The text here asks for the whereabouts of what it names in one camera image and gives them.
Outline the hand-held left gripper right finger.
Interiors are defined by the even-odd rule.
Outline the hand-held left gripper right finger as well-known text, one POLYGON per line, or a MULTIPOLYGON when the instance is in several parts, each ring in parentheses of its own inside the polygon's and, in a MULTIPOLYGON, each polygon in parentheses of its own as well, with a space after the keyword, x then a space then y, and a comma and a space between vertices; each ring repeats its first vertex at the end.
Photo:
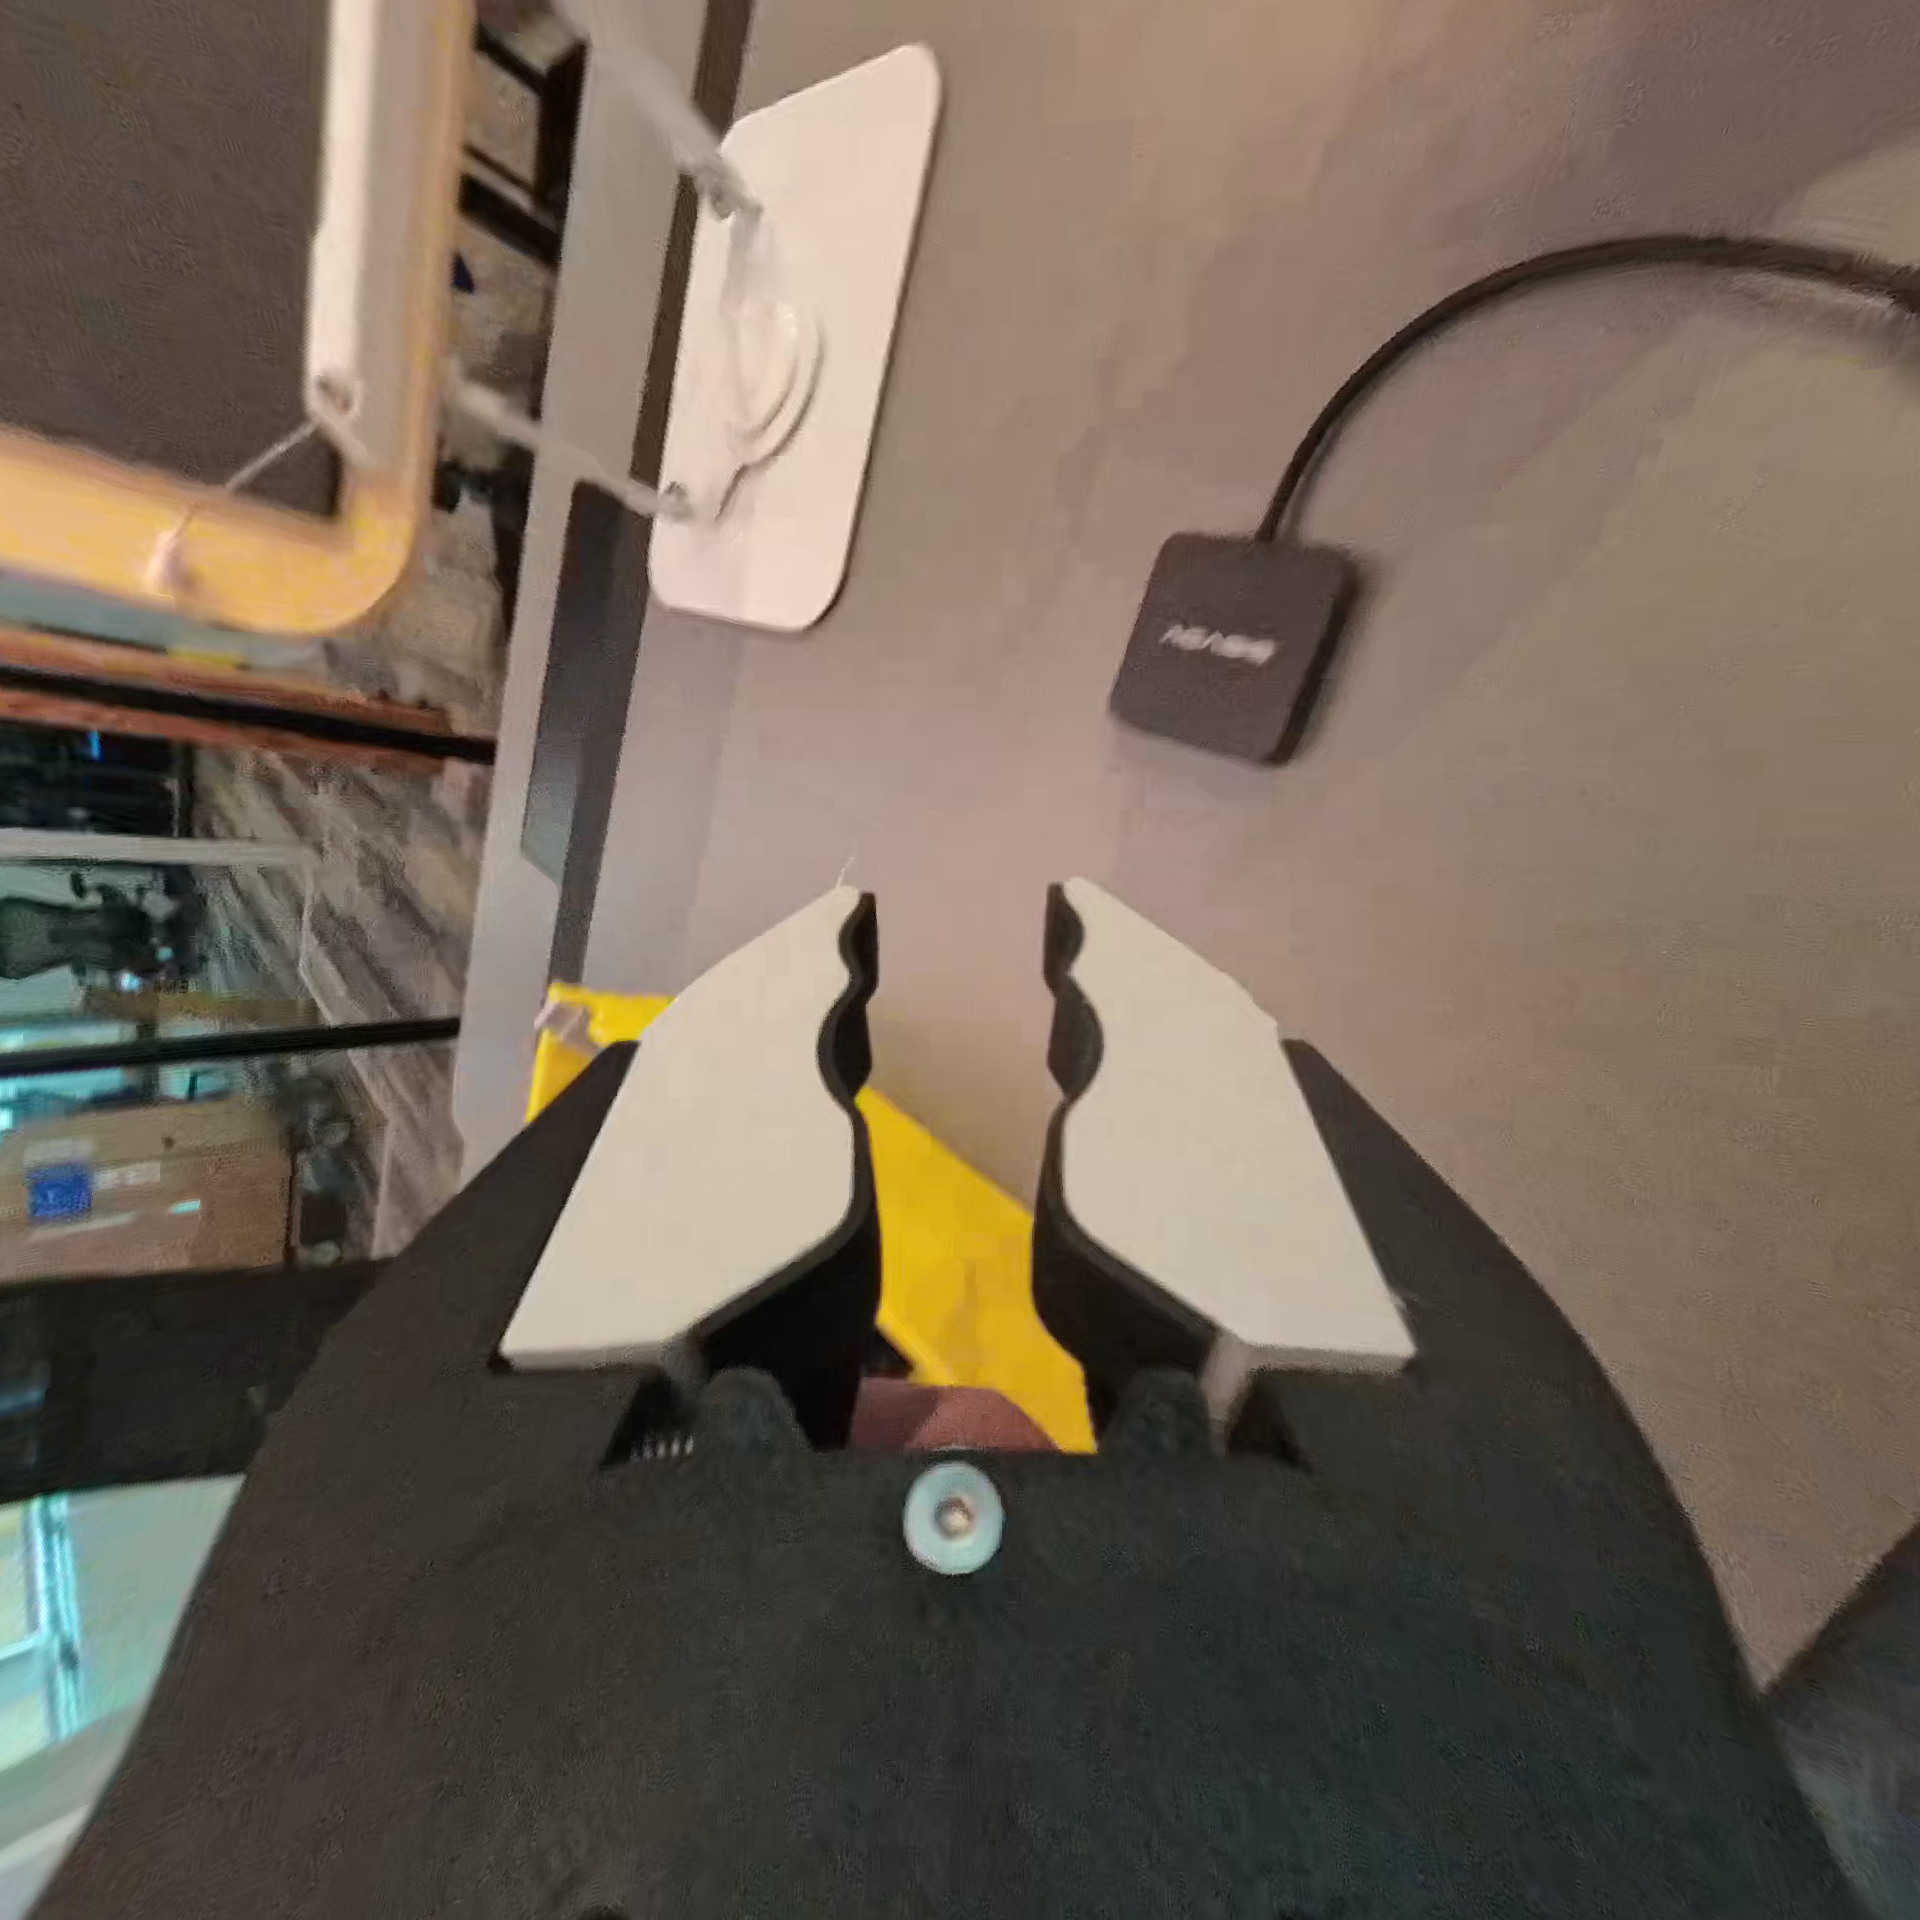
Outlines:
POLYGON ((1234 1423, 1270 1375, 1396 1379, 1417 1344, 1278 1019, 1093 879, 1047 890, 1031 1288, 1109 1423, 1183 1375, 1234 1423))

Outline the black mesh office chair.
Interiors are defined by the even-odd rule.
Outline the black mesh office chair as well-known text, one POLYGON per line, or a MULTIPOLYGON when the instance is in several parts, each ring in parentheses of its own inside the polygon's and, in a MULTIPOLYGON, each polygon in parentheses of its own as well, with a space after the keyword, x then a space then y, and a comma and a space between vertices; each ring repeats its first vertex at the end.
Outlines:
POLYGON ((146 890, 98 884, 68 901, 3 895, 4 980, 68 972, 154 986, 180 975, 191 943, 189 918, 154 910, 146 890))

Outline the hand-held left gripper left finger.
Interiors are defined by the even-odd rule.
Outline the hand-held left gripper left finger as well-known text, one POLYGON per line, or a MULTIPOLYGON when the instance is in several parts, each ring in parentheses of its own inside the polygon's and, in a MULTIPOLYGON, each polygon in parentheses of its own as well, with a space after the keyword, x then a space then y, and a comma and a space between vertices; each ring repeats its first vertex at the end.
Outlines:
POLYGON ((807 1375, 853 1364, 881 1301, 877 908, 834 884, 650 1022, 500 1336, 517 1371, 807 1375))

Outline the yellow plastic bin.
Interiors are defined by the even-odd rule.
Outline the yellow plastic bin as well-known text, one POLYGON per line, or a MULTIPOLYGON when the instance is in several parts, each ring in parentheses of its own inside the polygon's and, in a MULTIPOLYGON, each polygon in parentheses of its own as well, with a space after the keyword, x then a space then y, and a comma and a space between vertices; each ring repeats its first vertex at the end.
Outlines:
POLYGON ((882 1093, 866 1087, 858 1107, 881 1207, 874 1366, 995 1392, 1057 1448, 1093 1451, 1084 1371, 1033 1306, 1029 1214, 882 1093))

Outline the stack of cardboard boxes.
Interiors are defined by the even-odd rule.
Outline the stack of cardboard boxes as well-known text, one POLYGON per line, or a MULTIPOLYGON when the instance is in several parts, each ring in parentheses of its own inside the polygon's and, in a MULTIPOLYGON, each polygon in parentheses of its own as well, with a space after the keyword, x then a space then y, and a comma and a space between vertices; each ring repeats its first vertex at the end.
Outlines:
POLYGON ((279 1267, 294 1152, 259 1100, 83 1111, 3 1141, 3 1283, 279 1267))

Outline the white tablet stand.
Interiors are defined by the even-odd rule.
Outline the white tablet stand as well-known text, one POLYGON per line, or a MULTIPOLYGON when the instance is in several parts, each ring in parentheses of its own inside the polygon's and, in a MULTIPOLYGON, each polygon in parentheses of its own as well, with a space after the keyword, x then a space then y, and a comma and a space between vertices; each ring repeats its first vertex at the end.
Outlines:
POLYGON ((327 4, 305 416, 354 482, 401 480, 443 412, 529 448, 653 523, 652 596, 756 632, 836 600, 918 237, 945 80, 898 45, 717 132, 650 45, 643 4, 559 4, 590 61, 660 136, 698 214, 652 487, 458 373, 428 320, 430 183, 449 50, 430 4, 327 4))

